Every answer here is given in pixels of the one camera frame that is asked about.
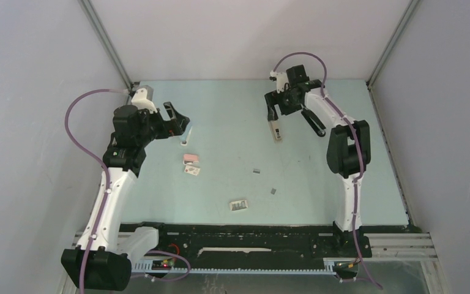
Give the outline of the light blue stapler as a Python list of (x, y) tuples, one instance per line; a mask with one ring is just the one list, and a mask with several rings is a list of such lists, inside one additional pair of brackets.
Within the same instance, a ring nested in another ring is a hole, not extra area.
[(193, 129), (193, 126), (191, 123), (189, 123), (187, 127), (185, 128), (184, 133), (179, 137), (181, 146), (188, 145), (188, 141), (190, 139), (192, 129)]

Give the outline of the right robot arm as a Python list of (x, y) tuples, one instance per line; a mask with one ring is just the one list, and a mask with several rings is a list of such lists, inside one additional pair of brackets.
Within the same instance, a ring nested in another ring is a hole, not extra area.
[(273, 139), (283, 138), (278, 123), (280, 116), (300, 112), (318, 137), (328, 137), (326, 162), (341, 184), (341, 205), (335, 219), (336, 231), (332, 250), (340, 256), (356, 248), (360, 219), (361, 185), (371, 161), (370, 125), (355, 120), (342, 111), (326, 91), (321, 80), (312, 80), (303, 65), (285, 72), (270, 72), (276, 89), (265, 94), (267, 121)]

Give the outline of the beige and black stapler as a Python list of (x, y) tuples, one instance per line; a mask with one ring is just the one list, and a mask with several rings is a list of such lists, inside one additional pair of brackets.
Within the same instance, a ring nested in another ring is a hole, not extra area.
[(274, 139), (274, 142), (279, 143), (282, 141), (282, 135), (280, 131), (280, 126), (277, 120), (275, 121), (269, 121), (269, 126), (270, 130), (272, 132), (272, 136)]

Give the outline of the open staple tray box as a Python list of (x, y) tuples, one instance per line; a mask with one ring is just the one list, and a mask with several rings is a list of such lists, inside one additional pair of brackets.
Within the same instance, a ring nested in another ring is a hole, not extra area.
[(230, 211), (242, 211), (248, 208), (248, 201), (247, 200), (235, 200), (229, 203)]

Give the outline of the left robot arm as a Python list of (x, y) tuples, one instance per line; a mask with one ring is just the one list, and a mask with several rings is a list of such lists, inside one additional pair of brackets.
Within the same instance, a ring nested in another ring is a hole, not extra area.
[(103, 168), (99, 193), (88, 224), (76, 247), (65, 249), (61, 263), (81, 293), (85, 290), (123, 291), (132, 266), (151, 251), (164, 254), (169, 239), (156, 228), (138, 228), (119, 244), (119, 229), (130, 190), (139, 178), (146, 158), (145, 148), (154, 140), (186, 133), (190, 118), (171, 102), (163, 104), (169, 120), (159, 109), (124, 105), (114, 111), (109, 145), (99, 164)]

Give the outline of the pink mini stapler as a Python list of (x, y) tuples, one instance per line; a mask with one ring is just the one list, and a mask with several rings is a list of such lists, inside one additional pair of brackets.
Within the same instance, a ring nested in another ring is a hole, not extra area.
[(200, 157), (196, 154), (184, 154), (183, 155), (183, 164), (184, 165), (196, 165), (199, 164)]

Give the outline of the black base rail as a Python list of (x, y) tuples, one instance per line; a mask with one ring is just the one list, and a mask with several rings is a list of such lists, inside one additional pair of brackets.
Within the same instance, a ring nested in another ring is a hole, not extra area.
[(121, 232), (140, 227), (159, 231), (157, 249), (179, 255), (173, 268), (205, 271), (316, 272), (324, 259), (357, 258), (352, 233), (335, 225), (198, 225), (141, 222), (122, 224)]

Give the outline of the white staple box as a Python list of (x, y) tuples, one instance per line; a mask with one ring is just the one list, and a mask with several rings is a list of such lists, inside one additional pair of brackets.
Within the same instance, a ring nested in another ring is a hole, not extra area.
[(187, 164), (184, 167), (184, 172), (189, 175), (198, 176), (201, 171), (201, 168), (196, 165)]

